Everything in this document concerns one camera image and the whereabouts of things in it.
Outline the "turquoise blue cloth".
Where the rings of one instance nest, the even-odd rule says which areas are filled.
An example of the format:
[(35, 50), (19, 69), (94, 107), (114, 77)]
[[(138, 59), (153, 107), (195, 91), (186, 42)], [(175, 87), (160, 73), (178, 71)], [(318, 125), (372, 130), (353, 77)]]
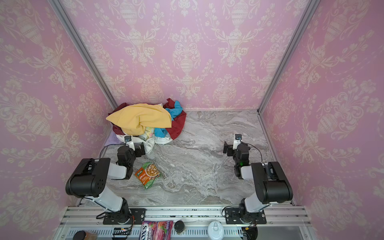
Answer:
[(164, 105), (164, 109), (171, 115), (172, 126), (170, 128), (155, 128), (155, 136), (165, 138), (167, 134), (171, 139), (176, 139), (182, 132), (186, 120), (187, 114), (184, 112), (183, 107), (179, 101), (173, 101), (168, 98), (167, 103)]

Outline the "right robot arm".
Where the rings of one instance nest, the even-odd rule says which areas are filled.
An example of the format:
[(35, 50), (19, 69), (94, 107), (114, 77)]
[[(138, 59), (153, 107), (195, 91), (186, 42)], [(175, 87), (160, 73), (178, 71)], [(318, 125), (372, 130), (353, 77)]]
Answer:
[(250, 149), (240, 140), (232, 145), (224, 143), (223, 153), (235, 162), (235, 176), (240, 180), (252, 180), (255, 186), (253, 194), (242, 199), (237, 208), (225, 210), (227, 224), (266, 224), (264, 209), (289, 202), (294, 196), (280, 163), (250, 163)]

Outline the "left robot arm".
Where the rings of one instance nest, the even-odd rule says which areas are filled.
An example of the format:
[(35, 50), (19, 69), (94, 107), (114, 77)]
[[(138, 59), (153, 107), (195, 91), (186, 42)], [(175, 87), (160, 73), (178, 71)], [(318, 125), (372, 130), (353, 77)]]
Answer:
[(79, 199), (89, 200), (104, 209), (96, 219), (104, 225), (125, 225), (135, 223), (126, 199), (116, 195), (108, 186), (107, 180), (128, 180), (133, 174), (136, 158), (145, 151), (140, 147), (124, 145), (118, 148), (118, 161), (110, 158), (82, 159), (66, 183), (66, 193)]

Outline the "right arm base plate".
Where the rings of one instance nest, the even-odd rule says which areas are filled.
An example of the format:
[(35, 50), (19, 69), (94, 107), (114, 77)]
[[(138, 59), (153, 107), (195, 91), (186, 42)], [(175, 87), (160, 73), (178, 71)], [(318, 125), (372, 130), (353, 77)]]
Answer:
[(239, 208), (225, 207), (222, 216), (228, 225), (265, 225), (267, 223), (264, 211), (258, 213), (248, 213)]

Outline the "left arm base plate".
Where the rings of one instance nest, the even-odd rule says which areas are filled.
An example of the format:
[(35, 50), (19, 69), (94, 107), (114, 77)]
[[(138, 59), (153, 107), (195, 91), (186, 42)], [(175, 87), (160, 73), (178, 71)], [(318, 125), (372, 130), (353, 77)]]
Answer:
[(134, 208), (128, 212), (105, 213), (104, 225), (141, 225), (146, 216), (146, 209)]

